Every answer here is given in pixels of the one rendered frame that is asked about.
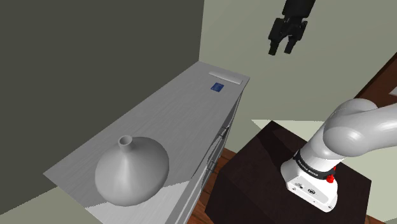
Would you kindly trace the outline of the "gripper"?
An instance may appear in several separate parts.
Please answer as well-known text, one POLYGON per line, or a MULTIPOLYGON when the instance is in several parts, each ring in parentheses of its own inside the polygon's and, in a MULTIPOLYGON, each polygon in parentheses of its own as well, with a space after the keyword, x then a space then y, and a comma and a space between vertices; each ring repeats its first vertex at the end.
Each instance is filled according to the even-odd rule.
POLYGON ((287 28, 288 43, 284 53, 290 54, 292 52, 293 47, 303 37, 307 26, 307 21, 303 20, 310 15, 315 2, 316 0, 286 0, 282 9, 284 18, 275 19, 268 35, 270 40, 269 55, 277 53, 280 42, 286 37, 287 28))

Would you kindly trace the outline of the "grey flat remote control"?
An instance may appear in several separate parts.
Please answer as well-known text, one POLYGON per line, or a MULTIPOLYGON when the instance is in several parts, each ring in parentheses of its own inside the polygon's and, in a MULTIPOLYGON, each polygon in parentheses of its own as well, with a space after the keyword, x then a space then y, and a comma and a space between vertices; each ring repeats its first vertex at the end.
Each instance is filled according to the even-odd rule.
POLYGON ((219 73, 219 72, 215 72, 215 71, 210 71, 209 74, 214 77, 217 77, 219 79, 229 81, 230 83, 234 83, 236 85, 240 85, 242 83, 242 79, 240 79, 239 77, 236 77, 236 76, 229 75, 229 74, 219 73))

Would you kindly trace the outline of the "brown wooden door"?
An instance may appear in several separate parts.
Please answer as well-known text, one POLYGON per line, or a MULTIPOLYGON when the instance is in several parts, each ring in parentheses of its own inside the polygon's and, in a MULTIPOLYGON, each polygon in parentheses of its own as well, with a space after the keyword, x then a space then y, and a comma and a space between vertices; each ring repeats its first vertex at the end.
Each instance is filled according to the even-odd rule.
POLYGON ((378 108, 397 103, 397 94, 391 92, 397 87, 397 52, 386 62, 377 74, 359 91, 356 98, 367 99, 378 108))

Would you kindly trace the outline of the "grey chest of drawers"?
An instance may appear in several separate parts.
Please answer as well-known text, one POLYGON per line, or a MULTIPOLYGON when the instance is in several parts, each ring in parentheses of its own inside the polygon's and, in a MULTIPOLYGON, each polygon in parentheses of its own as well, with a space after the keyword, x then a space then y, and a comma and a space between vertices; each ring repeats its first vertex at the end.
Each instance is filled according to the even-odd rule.
POLYGON ((223 150, 248 81, 243 74, 196 62, 49 168, 45 176, 102 224, 186 224, 210 167, 223 150), (242 83, 219 79, 210 71, 239 77, 242 83), (215 83, 224 84, 220 92, 211 90, 215 83), (106 202, 94 184, 102 154, 124 135, 158 141, 170 162, 163 188, 130 207, 106 202))

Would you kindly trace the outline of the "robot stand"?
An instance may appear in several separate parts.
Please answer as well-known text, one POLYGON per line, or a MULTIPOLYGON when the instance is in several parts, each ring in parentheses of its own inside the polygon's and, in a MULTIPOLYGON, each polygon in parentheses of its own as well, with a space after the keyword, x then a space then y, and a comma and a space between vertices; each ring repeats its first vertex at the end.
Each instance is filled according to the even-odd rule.
POLYGON ((205 207, 214 224, 365 224, 371 181, 336 166, 337 205, 324 213, 286 188, 281 164, 305 140, 269 122, 217 175, 205 207))

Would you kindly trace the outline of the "grey round vase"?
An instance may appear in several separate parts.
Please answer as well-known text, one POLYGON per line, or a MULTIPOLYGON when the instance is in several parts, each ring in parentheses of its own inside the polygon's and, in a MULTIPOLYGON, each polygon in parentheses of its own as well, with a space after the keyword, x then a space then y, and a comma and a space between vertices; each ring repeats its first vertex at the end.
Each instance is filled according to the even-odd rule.
POLYGON ((165 148, 148 137, 120 137, 97 163, 95 186, 116 206, 135 206, 152 198, 169 174, 165 148))

